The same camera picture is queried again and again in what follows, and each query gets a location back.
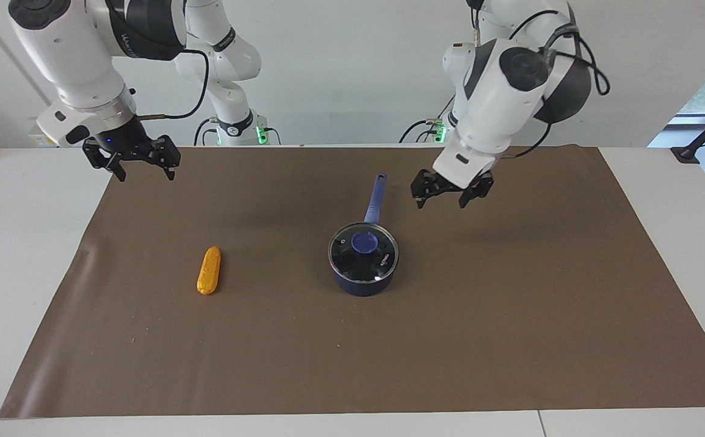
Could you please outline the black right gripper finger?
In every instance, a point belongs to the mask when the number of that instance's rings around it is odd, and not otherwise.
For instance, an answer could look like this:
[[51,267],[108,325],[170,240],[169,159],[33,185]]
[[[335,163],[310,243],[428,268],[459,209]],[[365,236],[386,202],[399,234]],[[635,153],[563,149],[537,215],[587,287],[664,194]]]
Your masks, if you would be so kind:
[[180,166],[181,153],[168,135],[152,141],[152,164],[161,167],[169,181],[175,180],[175,170]]
[[87,138],[83,142],[83,152],[93,168],[111,172],[119,182],[127,180],[127,172],[122,167],[119,153],[114,152],[106,155],[94,138]]

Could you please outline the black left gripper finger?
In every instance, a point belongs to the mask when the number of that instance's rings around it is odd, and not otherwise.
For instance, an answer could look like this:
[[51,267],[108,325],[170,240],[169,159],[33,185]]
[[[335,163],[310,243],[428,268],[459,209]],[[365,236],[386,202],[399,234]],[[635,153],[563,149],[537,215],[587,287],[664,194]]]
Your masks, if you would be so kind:
[[459,197],[459,207],[464,209],[467,207],[469,202],[474,201],[477,198],[485,198],[488,196],[489,191],[491,191],[494,185],[494,177],[491,171],[481,172],[477,177],[472,180],[469,186],[461,191]]
[[421,169],[410,184],[411,196],[417,208],[422,209],[425,203],[433,196],[434,174],[427,169]]

